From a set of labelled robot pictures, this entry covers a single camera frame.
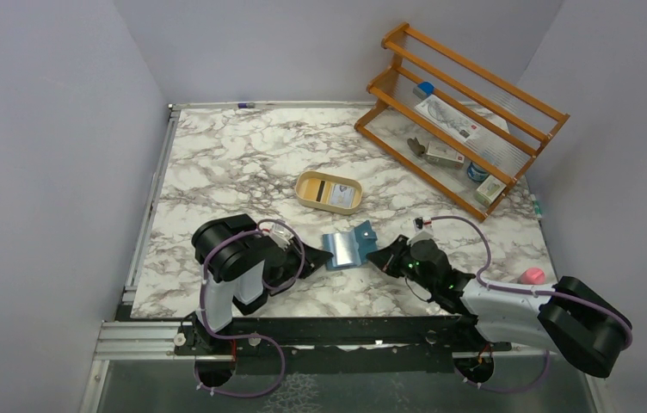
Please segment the blue leather card holder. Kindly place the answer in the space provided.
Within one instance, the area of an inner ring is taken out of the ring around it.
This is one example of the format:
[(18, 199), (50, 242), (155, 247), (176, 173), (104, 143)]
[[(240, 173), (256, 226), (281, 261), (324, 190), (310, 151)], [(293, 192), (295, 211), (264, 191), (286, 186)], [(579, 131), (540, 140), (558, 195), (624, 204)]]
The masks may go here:
[(357, 268), (367, 262), (367, 255), (378, 250), (378, 236), (370, 220), (350, 231), (322, 235), (323, 249), (332, 254), (326, 262), (329, 271)]

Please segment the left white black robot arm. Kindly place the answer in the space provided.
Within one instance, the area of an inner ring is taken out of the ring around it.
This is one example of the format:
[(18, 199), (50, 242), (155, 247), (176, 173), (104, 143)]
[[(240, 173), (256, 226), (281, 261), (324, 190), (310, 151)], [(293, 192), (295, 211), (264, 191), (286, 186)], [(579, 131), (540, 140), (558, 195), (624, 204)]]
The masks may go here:
[(228, 345), (233, 309), (244, 315), (257, 311), (333, 257), (304, 243), (284, 221), (255, 221), (246, 213), (206, 222), (191, 244), (202, 282), (196, 341), (212, 354)]

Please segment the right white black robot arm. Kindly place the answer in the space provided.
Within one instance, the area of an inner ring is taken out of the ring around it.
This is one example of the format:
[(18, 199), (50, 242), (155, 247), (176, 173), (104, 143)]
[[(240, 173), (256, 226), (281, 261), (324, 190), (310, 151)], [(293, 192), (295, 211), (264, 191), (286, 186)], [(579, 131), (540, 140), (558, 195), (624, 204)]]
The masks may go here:
[(457, 343), (475, 350), (486, 342), (525, 344), (562, 355), (573, 367), (606, 378), (632, 345), (630, 321), (581, 280), (509, 285), (456, 269), (435, 241), (400, 237), (367, 254), (382, 273), (416, 283), (430, 301), (465, 321)]

